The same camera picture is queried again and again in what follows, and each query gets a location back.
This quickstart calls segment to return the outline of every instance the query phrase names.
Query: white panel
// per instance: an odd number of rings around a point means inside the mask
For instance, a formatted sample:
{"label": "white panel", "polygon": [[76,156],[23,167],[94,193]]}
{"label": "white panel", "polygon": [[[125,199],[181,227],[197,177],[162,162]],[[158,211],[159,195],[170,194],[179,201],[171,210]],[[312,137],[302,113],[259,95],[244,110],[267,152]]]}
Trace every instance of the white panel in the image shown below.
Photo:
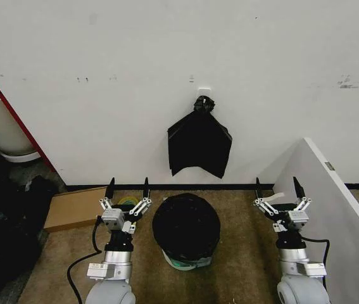
{"label": "white panel", "polygon": [[[168,168],[199,87],[222,180]],[[274,182],[303,136],[359,182],[357,0],[0,0],[0,88],[67,184]]]}
{"label": "white panel", "polygon": [[[279,176],[274,191],[295,201],[293,176],[313,200],[309,223],[301,234],[329,239],[327,288],[332,303],[359,303],[359,203],[309,138],[303,139]],[[325,245],[306,242],[312,260],[322,261]]]}

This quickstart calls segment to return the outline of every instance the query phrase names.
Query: cardboard box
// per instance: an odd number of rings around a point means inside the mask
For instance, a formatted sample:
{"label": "cardboard box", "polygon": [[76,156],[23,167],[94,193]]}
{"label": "cardboard box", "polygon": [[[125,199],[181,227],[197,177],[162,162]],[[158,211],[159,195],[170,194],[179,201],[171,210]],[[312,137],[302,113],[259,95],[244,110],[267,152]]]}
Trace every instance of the cardboard box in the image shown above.
{"label": "cardboard box", "polygon": [[48,232],[93,225],[103,209],[106,187],[57,194],[51,200],[44,229]]}

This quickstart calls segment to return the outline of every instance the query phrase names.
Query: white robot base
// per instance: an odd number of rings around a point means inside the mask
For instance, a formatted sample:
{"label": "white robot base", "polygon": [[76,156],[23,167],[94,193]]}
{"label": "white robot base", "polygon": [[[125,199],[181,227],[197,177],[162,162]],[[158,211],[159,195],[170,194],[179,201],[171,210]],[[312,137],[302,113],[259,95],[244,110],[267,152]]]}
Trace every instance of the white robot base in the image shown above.
{"label": "white robot base", "polygon": [[325,288],[313,277],[283,275],[277,289],[282,304],[330,304]]}
{"label": "white robot base", "polygon": [[102,280],[96,283],[86,298],[85,304],[135,304],[131,286],[124,280]]}

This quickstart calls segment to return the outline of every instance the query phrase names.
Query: black plastic bag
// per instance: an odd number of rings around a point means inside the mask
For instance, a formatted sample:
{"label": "black plastic bag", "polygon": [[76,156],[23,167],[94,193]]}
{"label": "black plastic bag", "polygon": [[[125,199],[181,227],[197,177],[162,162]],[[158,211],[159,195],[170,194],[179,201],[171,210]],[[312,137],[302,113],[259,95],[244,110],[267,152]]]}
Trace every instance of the black plastic bag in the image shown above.
{"label": "black plastic bag", "polygon": [[211,115],[215,103],[200,96],[194,111],[168,129],[169,166],[172,175],[183,168],[201,167],[222,178],[229,160],[232,138]]}

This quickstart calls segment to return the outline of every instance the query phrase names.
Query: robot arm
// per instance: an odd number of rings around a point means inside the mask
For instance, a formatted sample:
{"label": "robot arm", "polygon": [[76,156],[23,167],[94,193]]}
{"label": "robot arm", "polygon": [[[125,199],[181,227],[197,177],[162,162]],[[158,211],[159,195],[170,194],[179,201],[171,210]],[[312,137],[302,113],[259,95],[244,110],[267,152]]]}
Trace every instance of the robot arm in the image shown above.
{"label": "robot arm", "polygon": [[311,262],[306,255],[306,244],[309,240],[300,235],[300,230],[308,222],[305,210],[312,200],[305,196],[303,187],[293,177],[297,200],[295,203],[271,205],[283,194],[275,194],[266,199],[262,196],[260,181],[256,179],[256,199],[254,205],[274,223],[278,234],[276,247],[279,250],[282,280],[278,284],[278,294],[283,304],[324,304],[330,303],[325,287],[318,278],[326,276],[325,265]]}
{"label": "robot arm", "polygon": [[104,210],[101,218],[110,233],[110,242],[104,247],[103,262],[89,264],[87,276],[98,282],[89,292],[86,304],[135,304],[135,296],[129,284],[131,253],[134,250],[131,240],[135,223],[152,204],[148,178],[144,183],[143,199],[135,207],[114,205],[111,201],[113,187],[114,178],[106,190],[106,197],[99,200]]}

